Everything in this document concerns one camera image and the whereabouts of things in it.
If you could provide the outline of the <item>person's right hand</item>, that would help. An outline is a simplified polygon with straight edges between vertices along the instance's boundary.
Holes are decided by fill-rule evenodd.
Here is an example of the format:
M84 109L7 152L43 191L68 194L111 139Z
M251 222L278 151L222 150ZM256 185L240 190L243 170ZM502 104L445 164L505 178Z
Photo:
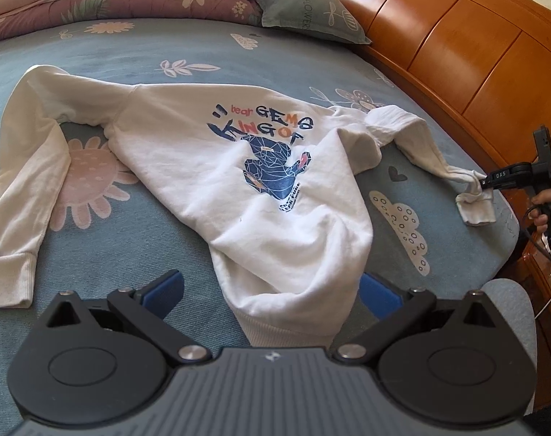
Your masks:
M551 221L551 188L540 191L530 201L530 211L527 217L534 223L539 233L548 229L548 222Z

